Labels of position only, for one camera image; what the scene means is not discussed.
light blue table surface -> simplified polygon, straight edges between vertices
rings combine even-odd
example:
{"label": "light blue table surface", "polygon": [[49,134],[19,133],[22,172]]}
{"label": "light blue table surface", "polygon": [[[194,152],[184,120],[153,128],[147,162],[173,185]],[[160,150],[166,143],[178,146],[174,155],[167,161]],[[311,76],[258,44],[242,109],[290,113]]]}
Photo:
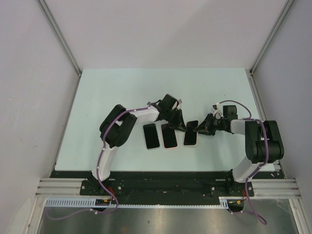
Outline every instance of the light blue table surface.
{"label": "light blue table surface", "polygon": [[[201,123],[213,104],[226,99],[242,102],[259,117],[244,68],[85,69],[55,170],[92,170],[102,148],[99,126],[113,107],[144,107],[166,94],[182,99],[185,124]],[[239,118],[248,116],[240,106],[237,110]],[[143,124],[138,124],[117,151],[111,171],[228,171],[245,156],[244,136],[226,132],[199,135],[196,147],[184,147],[184,133],[176,131],[178,148],[164,149],[161,123],[156,122],[159,149],[146,149]]]}

purple cable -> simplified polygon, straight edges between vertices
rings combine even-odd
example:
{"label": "purple cable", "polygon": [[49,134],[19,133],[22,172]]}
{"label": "purple cable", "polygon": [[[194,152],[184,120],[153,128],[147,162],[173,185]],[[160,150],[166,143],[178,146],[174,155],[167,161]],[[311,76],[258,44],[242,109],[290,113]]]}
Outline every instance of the purple cable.
{"label": "purple cable", "polygon": [[104,136],[103,136],[103,138],[102,138],[102,140],[103,140],[103,149],[101,150],[101,153],[99,154],[99,157],[98,157],[98,160],[97,160],[97,180],[98,180],[100,186],[101,186],[106,192],[108,192],[108,194],[110,194],[110,195],[113,197],[113,199],[116,201],[116,206],[115,206],[112,210],[110,210],[110,211],[98,212],[98,213],[100,213],[100,214],[109,214],[109,213],[112,213],[112,212],[114,212],[115,210],[117,210],[117,208],[118,208],[118,206],[119,206],[119,202],[118,202],[117,198],[115,197],[115,195],[114,195],[111,191],[109,191],[109,190],[104,186],[104,184],[102,183],[102,181],[99,179],[99,178],[100,178],[100,177],[99,177],[99,165],[100,165],[100,162],[101,162],[101,159],[102,159],[102,156],[103,156],[104,149],[106,149],[106,143],[105,143],[106,136],[107,136],[108,132],[111,130],[112,126],[113,126],[124,114],[129,113],[129,112],[147,110],[147,109],[150,108],[151,102],[148,102],[147,105],[148,105],[147,107],[142,107],[142,108],[137,108],[137,109],[131,109],[131,110],[126,110],[126,111],[122,112],[121,114],[119,114],[119,115],[113,120],[113,122],[111,122],[111,124],[108,126],[108,128],[106,129],[106,131],[105,131],[105,133],[104,133]]}
{"label": "purple cable", "polygon": [[46,212],[45,212],[45,216],[47,216],[48,219],[50,219],[50,220],[63,220],[63,219],[70,218],[71,216],[74,216],[74,215],[76,215],[76,214],[78,214],[78,213],[85,212],[85,211],[90,211],[90,209],[82,209],[82,210],[73,212],[73,213],[71,213],[71,214],[69,214],[69,215],[66,215],[66,216],[63,216],[63,217],[59,217],[59,218],[53,218],[53,217],[51,217],[51,216],[48,214],[48,211],[46,211]]}
{"label": "purple cable", "polygon": [[[96,211],[96,214],[99,213],[99,214],[109,214],[109,213],[112,213],[114,212],[115,210],[117,210],[118,206],[119,206],[119,202],[117,200],[117,198],[115,197],[115,195],[109,191],[105,186],[104,184],[102,183],[102,181],[99,179],[99,165],[100,165],[100,162],[101,162],[101,159],[102,159],[102,156],[103,156],[103,152],[104,152],[104,149],[106,149],[106,143],[105,143],[105,138],[108,134],[108,132],[111,130],[112,126],[126,113],[129,113],[129,112],[135,112],[135,111],[144,111],[144,110],[147,110],[151,107],[151,102],[149,101],[147,103],[147,107],[142,107],[142,108],[137,108],[137,109],[131,109],[131,110],[126,110],[124,112],[122,112],[121,114],[119,114],[113,121],[112,123],[108,126],[108,128],[106,129],[105,133],[104,133],[104,136],[102,138],[103,140],[103,148],[101,150],[101,153],[99,154],[99,157],[98,157],[98,160],[97,160],[97,180],[99,182],[99,184],[101,185],[101,187],[109,194],[112,196],[112,198],[116,201],[116,206],[112,209],[112,210],[109,210],[109,211]],[[46,212],[46,216],[51,219],[51,220],[63,220],[63,219],[67,219],[67,218],[70,218],[76,214],[79,214],[81,212],[84,212],[84,211],[90,211],[90,209],[82,209],[82,210],[79,210],[79,211],[76,211],[72,214],[69,214],[67,216],[64,216],[64,217],[59,217],[59,218],[53,218],[53,217],[50,217],[50,215],[48,214],[48,212]]]}
{"label": "purple cable", "polygon": [[261,215],[259,215],[259,214],[255,211],[254,206],[253,206],[253,204],[252,204],[252,202],[251,202],[251,200],[250,200],[249,193],[248,193],[248,180],[249,180],[250,178],[252,178],[255,174],[257,174],[257,173],[260,171],[260,168],[263,167],[263,166],[265,166],[265,165],[268,163],[268,161],[269,161],[269,145],[268,145],[267,132],[266,132],[266,130],[265,130],[265,127],[264,127],[263,122],[262,122],[261,120],[259,120],[259,119],[253,119],[253,118],[252,118],[252,113],[251,113],[251,111],[250,111],[245,105],[243,105],[242,103],[240,103],[240,102],[238,102],[238,101],[234,101],[234,100],[225,100],[225,101],[221,101],[221,102],[219,102],[219,103],[222,104],[222,103],[224,103],[224,102],[234,102],[234,103],[237,103],[238,105],[241,105],[241,106],[244,107],[244,108],[248,111],[248,113],[249,113],[249,117],[244,118],[244,120],[253,120],[253,121],[257,121],[257,122],[260,123],[261,128],[262,128],[262,132],[263,132],[264,144],[265,144],[265,151],[266,151],[266,154],[265,154],[265,161],[264,161],[262,164],[260,164],[259,167],[257,167],[257,168],[254,170],[254,172],[252,172],[252,173],[246,178],[246,181],[245,181],[245,191],[246,191],[247,199],[248,199],[248,202],[249,202],[249,205],[250,205],[252,211],[232,212],[230,208],[229,208],[229,211],[230,211],[232,214],[237,214],[237,213],[240,213],[240,214],[243,214],[243,213],[245,213],[245,214],[254,214],[254,215],[257,217],[257,219],[258,219],[263,225],[267,225],[267,224],[268,224],[267,221],[266,221]]}
{"label": "purple cable", "polygon": [[236,104],[238,104],[238,105],[241,105],[241,106],[244,107],[244,108],[248,111],[248,113],[249,113],[249,117],[247,117],[247,118],[251,118],[251,117],[252,117],[252,113],[250,112],[250,110],[249,110],[245,105],[243,105],[242,103],[240,103],[240,102],[238,102],[238,101],[234,101],[234,100],[224,100],[224,101],[221,101],[221,102],[219,102],[219,103],[222,104],[222,103],[224,103],[224,102],[234,102],[234,103],[236,103]]}

